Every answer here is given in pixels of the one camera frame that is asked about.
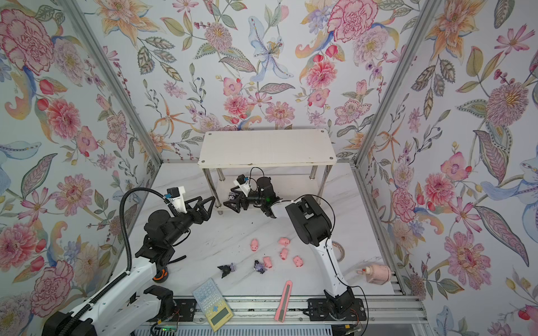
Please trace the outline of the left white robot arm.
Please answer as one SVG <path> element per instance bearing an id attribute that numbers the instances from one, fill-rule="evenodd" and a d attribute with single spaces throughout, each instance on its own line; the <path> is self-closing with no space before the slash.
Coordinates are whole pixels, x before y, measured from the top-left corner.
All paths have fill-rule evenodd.
<path id="1" fill-rule="evenodd" d="M 54 313 L 43 335 L 129 335 L 147 321 L 167 319 L 177 311 L 173 292 L 161 284 L 179 238 L 210 219 L 215 199 L 164 200 L 169 208 L 148 217 L 143 244 L 128 257 L 126 269 L 71 312 Z"/>

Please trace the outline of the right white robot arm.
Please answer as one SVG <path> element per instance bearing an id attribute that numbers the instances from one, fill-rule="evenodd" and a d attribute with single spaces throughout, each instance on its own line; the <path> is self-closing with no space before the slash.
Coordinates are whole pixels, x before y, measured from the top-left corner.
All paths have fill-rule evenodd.
<path id="1" fill-rule="evenodd" d="M 239 175 L 224 206 L 238 214 L 255 207 L 269 218 L 285 218 L 290 221 L 297 237 L 316 257 L 324 282 L 324 297 L 307 300 L 306 314 L 309 319 L 318 322 L 367 322 L 367 302 L 357 298 L 354 286 L 344 281 L 334 254 L 332 233 L 336 213 L 332 211 L 332 216 L 326 214 L 319 205 L 325 199 L 305 194 L 295 200 L 284 200 L 276 195 L 270 177 L 258 178 L 254 189 L 251 188 L 250 181 L 250 178 Z"/>

